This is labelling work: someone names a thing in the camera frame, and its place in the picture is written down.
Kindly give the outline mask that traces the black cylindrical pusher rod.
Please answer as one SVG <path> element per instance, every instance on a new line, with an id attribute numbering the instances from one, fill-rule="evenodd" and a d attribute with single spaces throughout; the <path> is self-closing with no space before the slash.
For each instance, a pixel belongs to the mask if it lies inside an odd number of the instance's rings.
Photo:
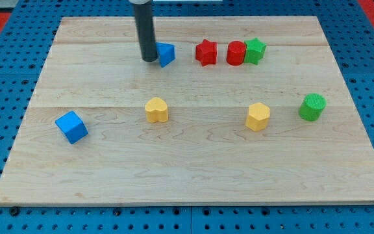
<path id="1" fill-rule="evenodd" d="M 132 0 L 134 19 L 142 60 L 153 62 L 158 58 L 153 23 L 153 12 L 150 0 Z"/>

